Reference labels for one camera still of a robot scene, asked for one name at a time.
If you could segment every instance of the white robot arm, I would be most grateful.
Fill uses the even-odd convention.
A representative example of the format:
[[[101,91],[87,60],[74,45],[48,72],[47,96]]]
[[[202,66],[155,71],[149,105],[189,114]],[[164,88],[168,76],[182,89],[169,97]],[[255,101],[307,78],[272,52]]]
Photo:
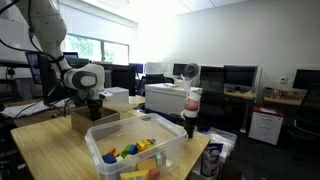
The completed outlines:
[[[60,49],[67,29],[59,13],[57,0],[11,1],[28,22],[29,37],[33,37],[33,35],[37,37],[57,78],[64,86],[78,90],[82,100],[90,108],[90,113],[99,114],[98,109],[102,107],[101,99],[108,99],[112,96],[104,92],[104,68],[101,65],[87,64],[80,69],[73,69],[68,65]],[[92,120],[98,118],[99,115],[91,116]]]

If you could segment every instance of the wooden table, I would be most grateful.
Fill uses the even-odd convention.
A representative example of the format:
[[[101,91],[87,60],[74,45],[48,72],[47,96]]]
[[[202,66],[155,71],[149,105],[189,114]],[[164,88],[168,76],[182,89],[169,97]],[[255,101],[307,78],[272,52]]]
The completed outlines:
[[[142,96],[133,96],[131,97],[131,100],[133,101],[132,103],[123,103],[117,100],[112,100],[104,103],[104,107],[110,108],[110,109],[115,109],[116,111],[122,112],[122,111],[127,111],[129,109],[135,108],[138,104],[135,104],[134,102],[142,102],[144,97]],[[16,103],[10,103],[6,104],[5,107],[12,107],[12,106],[20,106],[20,105],[25,105],[29,103],[34,103],[34,102],[39,102],[40,100],[31,100],[31,101],[22,101],[22,102],[16,102]],[[67,108],[67,114],[69,114],[70,110],[75,109],[75,107],[68,107]],[[14,123],[16,124],[17,127],[23,127],[43,121],[47,121],[49,119],[53,119],[52,115],[61,115],[58,110],[48,110],[48,111],[42,111],[39,112],[33,116],[24,116],[18,119],[14,120]]]
[[[143,105],[146,102],[146,98],[143,96],[129,96],[129,104]]]
[[[144,115],[135,110],[120,119]],[[13,129],[12,137],[34,179],[98,179],[84,136],[71,128],[70,116]],[[210,137],[194,133],[183,144],[181,164],[161,179],[186,179]]]
[[[274,99],[269,97],[263,97],[263,100],[265,102],[292,105],[292,106],[300,106],[300,104],[302,103],[302,100],[295,100],[295,99]]]
[[[247,132],[247,119],[248,119],[248,113],[249,113],[249,101],[253,101],[255,99],[256,95],[253,93],[240,93],[240,92],[227,92],[227,91],[224,91],[224,95],[242,98],[246,101],[244,118],[243,118],[242,126],[240,129],[240,132],[246,133]]]
[[[249,99],[249,100],[253,100],[255,98],[255,94],[252,94],[252,93],[248,94],[248,93],[224,91],[224,95],[225,96],[232,96],[232,97],[240,97],[240,98]]]

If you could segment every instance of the clear plastic bin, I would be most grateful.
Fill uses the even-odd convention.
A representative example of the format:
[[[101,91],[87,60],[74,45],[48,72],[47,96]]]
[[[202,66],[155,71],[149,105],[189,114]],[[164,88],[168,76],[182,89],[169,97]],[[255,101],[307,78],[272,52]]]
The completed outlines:
[[[139,161],[156,153],[166,155],[166,163],[158,166],[160,176],[163,176],[180,164],[182,143],[187,138],[188,135],[183,128],[157,114],[91,127],[85,136],[96,171],[103,180],[120,179],[121,173],[135,171]],[[136,144],[143,139],[155,139],[156,146],[114,164],[103,161],[102,155],[111,148],[116,148],[120,153],[128,144]]]
[[[208,130],[207,135],[211,138],[210,143],[223,144],[222,152],[220,153],[220,161],[224,163],[234,149],[237,135],[213,127]]]

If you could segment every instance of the cabinet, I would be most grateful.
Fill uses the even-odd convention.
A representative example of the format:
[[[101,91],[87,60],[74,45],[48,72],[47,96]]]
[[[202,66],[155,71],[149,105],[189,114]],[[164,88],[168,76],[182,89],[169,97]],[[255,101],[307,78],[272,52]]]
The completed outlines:
[[[284,115],[280,111],[255,106],[249,137],[277,145],[283,117]]]

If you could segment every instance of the wall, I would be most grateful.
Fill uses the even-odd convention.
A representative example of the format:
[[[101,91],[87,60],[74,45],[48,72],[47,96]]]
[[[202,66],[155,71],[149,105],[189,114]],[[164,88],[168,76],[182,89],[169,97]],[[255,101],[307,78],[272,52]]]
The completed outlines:
[[[297,67],[320,69],[320,1],[251,0],[139,24],[141,61],[263,68],[260,87],[291,89]],[[165,68],[171,73],[172,68]]]

